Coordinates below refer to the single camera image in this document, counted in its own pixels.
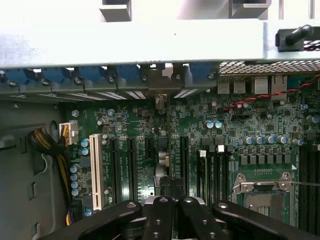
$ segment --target white pci slot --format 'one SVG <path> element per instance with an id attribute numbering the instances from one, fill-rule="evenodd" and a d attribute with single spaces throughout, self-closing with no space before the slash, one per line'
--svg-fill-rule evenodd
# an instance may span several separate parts
<path id="1" fill-rule="evenodd" d="M 102 159 L 101 135 L 92 134 L 90 140 L 91 178 L 93 210 L 102 210 L 104 200 L 104 171 Z"/>

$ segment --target green circuit board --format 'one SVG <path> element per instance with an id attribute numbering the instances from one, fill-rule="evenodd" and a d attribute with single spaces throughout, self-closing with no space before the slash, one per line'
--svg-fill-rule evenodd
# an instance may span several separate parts
<path id="1" fill-rule="evenodd" d="M 248 202 L 255 199 L 255 195 L 268 195 L 268 198 L 275 199 L 271 204 L 272 206 L 277 204 L 274 210 L 279 209 L 279 204 L 284 205 L 280 216 L 277 217 L 297 226 L 299 211 L 297 186 L 293 185 L 290 192 L 270 188 L 255 189 L 249 194 L 238 194 L 235 198 L 233 189 L 238 174 L 244 174 L 247 181 L 270 182 L 278 181 L 286 172 L 293 181 L 299 180 L 299 148 L 292 141 L 293 139 L 315 141 L 319 127 L 307 122 L 306 117 L 318 112 L 320 101 L 316 93 L 289 93 L 284 105 L 262 99 L 249 102 L 247 108 L 223 110 L 223 107 L 245 97 L 245 94 L 217 95 L 211 91 L 186 99 L 171 98 L 167 103 L 167 111 L 163 114 L 155 109 L 152 99 L 81 102 L 67 105 L 66 113 L 70 122 L 78 123 L 79 141 L 88 139 L 89 135 L 102 133 L 107 133 L 110 140 L 117 141 L 119 157 L 116 159 L 116 169 L 113 165 L 115 159 L 111 157 L 114 145 L 110 144 L 108 139 L 108 144 L 102 147 L 104 187 L 112 187 L 116 183 L 119 184 L 117 187 L 121 188 L 118 196 L 112 194 L 105 196 L 105 208 L 131 198 L 133 186 L 130 182 L 132 176 L 128 163 L 130 139 L 135 142 L 136 152 L 137 170 L 134 182 L 136 200 L 143 204 L 148 196 L 156 194 L 155 167 L 158 162 L 158 141 L 160 133 L 165 132 L 168 138 L 170 174 L 177 178 L 187 177 L 187 194 L 206 198 L 209 202 L 218 199 L 230 201 L 236 199 L 236 202 L 243 206 L 246 205 L 247 199 L 250 199 Z M 308 104 L 308 109 L 302 110 L 302 103 Z M 79 112 L 78 117 L 71 115 L 74 110 Z M 108 115 L 108 110 L 114 110 L 114 114 Z M 105 123 L 97 125 L 97 121 L 101 118 Z M 206 126 L 208 121 L 214 120 L 219 120 L 222 127 Z M 262 137 L 262 144 L 244 144 L 244 137 L 257 136 Z M 284 136 L 287 143 L 281 144 L 277 141 L 274 144 L 265 143 L 267 136 L 272 136 L 275 140 L 278 136 Z M 188 152 L 187 176 L 182 176 L 181 137 L 185 139 L 185 149 Z M 147 157 L 146 138 L 152 140 L 150 141 L 152 146 L 148 146 L 153 151 L 152 158 Z M 209 149 L 212 145 L 220 144 L 214 143 L 216 139 L 222 139 L 224 148 L 231 146 L 232 150 L 223 155 L 216 152 L 217 150 L 211 153 Z M 74 198 L 83 201 L 84 209 L 90 208 L 92 184 L 89 157 L 82 155 L 80 142 L 70 146 L 69 150 L 71 164 L 78 163 L 81 166 L 81 191 Z M 207 181 L 199 177 L 200 169 L 205 166 L 199 157 L 199 150 L 207 151 L 205 161 L 211 163 L 210 169 L 202 171 L 202 174 L 207 175 Z M 259 211 L 269 216 L 270 206 L 259 206 Z"/>

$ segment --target motherboard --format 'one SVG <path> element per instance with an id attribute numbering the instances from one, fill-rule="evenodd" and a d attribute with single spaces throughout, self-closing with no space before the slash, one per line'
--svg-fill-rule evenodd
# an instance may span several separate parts
<path id="1" fill-rule="evenodd" d="M 66 105 L 79 131 L 70 178 L 83 215 L 129 199 L 144 204 L 172 176 L 208 206 L 228 200 L 298 226 L 300 149 L 319 140 L 318 92 L 240 101 L 252 96 L 245 86 L 219 84 L 163 96 L 160 107 L 159 99 Z"/>

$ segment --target red cable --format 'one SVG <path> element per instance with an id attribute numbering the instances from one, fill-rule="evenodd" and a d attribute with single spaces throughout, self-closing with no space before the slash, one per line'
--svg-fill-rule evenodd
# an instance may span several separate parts
<path id="1" fill-rule="evenodd" d="M 235 104 L 230 104 L 228 107 L 224 107 L 223 110 L 224 111 L 229 111 L 231 108 L 235 108 L 237 106 L 237 104 L 243 104 L 244 102 L 248 102 L 248 101 L 255 101 L 255 100 L 259 99 L 259 98 L 269 98 L 271 96 L 277 96 L 277 95 L 282 95 L 282 94 L 287 94 L 287 93 L 298 92 L 299 90 L 314 84 L 317 78 L 320 78 L 320 74 L 316 75 L 310 81 L 308 81 L 308 82 L 306 82 L 306 83 L 304 83 L 301 86 L 298 86 L 296 88 L 291 88 L 291 89 L 288 89 L 287 91 L 279 91 L 279 92 L 270 93 L 270 94 L 261 94 L 261 95 L 256 96 L 256 97 L 247 97 L 245 100 L 237 101 Z"/>

